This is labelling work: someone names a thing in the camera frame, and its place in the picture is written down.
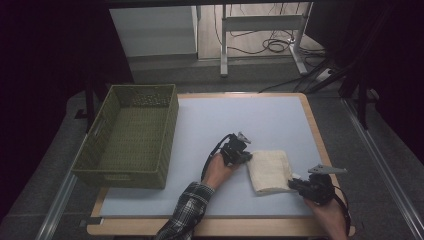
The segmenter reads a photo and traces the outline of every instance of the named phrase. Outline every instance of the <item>dark wall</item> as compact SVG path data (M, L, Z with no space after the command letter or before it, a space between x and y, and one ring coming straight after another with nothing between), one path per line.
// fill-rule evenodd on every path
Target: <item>dark wall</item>
M369 86L377 110L424 163L424 1L398 3L373 46Z
M132 76L103 6L2 1L0 42L3 217L43 158L67 100L89 79L102 95L104 83L131 82Z
M356 1L344 51L336 62L345 66L353 60L382 7L390 2L393 11L361 60L362 66L368 88L380 96L377 111L424 163L424 1Z
M321 44L327 54L336 55L344 47L354 7L355 1L314 2L305 34Z

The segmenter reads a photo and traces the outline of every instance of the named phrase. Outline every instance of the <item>towel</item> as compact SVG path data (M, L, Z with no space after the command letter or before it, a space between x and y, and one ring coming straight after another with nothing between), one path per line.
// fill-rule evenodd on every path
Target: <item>towel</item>
M288 186L288 180L292 180L292 171L284 151L252 152L252 159L247 162L247 166L256 193L293 191Z

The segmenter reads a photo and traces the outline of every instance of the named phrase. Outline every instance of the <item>plastic basket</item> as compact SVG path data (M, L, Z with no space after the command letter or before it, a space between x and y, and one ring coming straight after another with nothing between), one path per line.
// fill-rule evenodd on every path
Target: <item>plastic basket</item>
M90 186L165 188L176 92L175 85L113 85L72 172Z

